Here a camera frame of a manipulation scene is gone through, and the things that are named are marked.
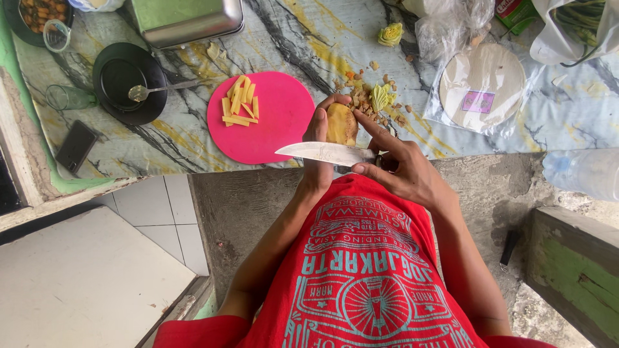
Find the black plate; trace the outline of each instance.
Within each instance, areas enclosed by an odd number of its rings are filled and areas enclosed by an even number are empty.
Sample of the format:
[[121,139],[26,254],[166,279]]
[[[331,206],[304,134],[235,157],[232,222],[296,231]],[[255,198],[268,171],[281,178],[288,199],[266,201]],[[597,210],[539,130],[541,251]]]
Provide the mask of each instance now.
[[[13,29],[13,32],[17,37],[22,39],[22,41],[38,47],[45,47],[45,41],[43,41],[43,34],[37,34],[33,32],[26,22],[24,22],[24,18],[22,14],[19,12],[19,2],[20,0],[2,0],[2,4],[4,6],[4,16],[6,17],[6,21]],[[71,28],[73,25],[73,18],[75,16],[75,9],[73,6],[69,4],[68,0],[64,2],[67,6],[67,11],[64,15],[67,17],[66,25]]]
[[159,63],[132,43],[113,43],[99,53],[92,69],[92,83],[101,105],[121,122],[139,126],[154,121],[165,107],[168,91],[152,92],[143,102],[129,99],[131,87],[167,86]]

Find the label sticker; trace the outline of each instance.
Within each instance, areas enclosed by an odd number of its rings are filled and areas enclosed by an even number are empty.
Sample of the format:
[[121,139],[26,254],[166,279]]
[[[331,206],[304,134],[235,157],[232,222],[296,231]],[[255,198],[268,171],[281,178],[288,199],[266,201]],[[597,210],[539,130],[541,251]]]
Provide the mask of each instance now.
[[462,101],[462,110],[481,113],[490,113],[495,94],[469,89]]

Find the spoon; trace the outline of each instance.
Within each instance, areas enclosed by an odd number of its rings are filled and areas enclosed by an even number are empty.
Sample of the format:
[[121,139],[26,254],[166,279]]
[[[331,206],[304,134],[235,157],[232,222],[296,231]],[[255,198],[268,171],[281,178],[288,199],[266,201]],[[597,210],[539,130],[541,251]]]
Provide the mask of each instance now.
[[155,88],[155,89],[148,89],[144,87],[143,85],[137,85],[137,86],[131,87],[128,95],[129,95],[129,99],[135,102],[141,102],[143,100],[146,100],[146,98],[149,96],[149,93],[151,92],[157,92],[159,90],[166,90],[166,89],[189,88],[189,87],[194,87],[195,85],[197,85],[197,83],[198,83],[197,80],[192,80],[192,81],[181,82],[179,84],[161,87],[161,88]]

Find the smartphone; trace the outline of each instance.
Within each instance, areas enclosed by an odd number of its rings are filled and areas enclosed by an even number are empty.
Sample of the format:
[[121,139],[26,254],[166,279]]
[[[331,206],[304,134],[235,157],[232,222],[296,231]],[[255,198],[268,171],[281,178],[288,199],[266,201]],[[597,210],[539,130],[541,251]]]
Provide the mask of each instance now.
[[81,121],[73,122],[71,130],[56,154],[56,161],[75,174],[95,145],[97,135]]

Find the plastic bottle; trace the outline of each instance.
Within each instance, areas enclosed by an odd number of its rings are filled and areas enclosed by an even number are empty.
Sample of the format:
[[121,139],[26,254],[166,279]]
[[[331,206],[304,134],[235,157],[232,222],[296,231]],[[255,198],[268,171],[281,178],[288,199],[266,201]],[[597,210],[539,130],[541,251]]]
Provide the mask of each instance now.
[[619,149],[552,151],[542,164],[546,180],[560,189],[619,202]]

